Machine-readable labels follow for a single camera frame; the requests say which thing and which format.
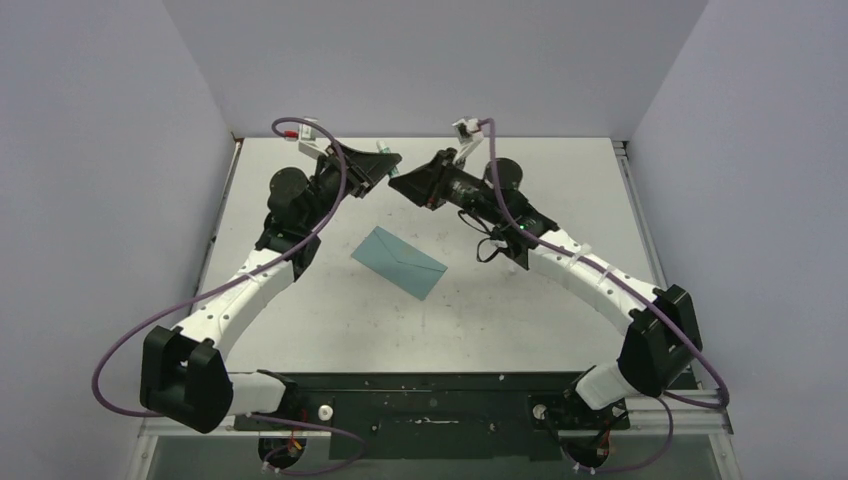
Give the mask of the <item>teal envelope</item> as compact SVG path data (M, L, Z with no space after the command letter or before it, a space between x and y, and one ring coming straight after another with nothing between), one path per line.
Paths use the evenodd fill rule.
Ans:
M448 267L382 227L375 227L351 257L418 300L425 300Z

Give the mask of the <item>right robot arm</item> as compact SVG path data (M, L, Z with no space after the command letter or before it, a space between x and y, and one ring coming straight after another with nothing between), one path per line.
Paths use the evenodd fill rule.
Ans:
M590 428L606 407L630 396L661 396L703 348L691 295L672 285L641 281L593 254L521 193L521 166L498 158L475 177L454 160L453 148L389 181L412 203L436 210L446 203L479 223L498 253L551 279L605 317L624 337L613 362L597 365L568 388L569 421Z

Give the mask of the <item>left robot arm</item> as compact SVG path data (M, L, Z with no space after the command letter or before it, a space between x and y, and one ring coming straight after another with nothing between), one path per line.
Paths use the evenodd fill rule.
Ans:
M228 416L259 414L276 431L297 420L289 381L265 370L231 373L226 358L270 301L309 268L321 222L341 200L367 195L402 160L346 145L301 141L298 148L315 159L315 171L285 167L273 174L262 232L236 274L191 315L146 335L140 386L146 409L201 433Z

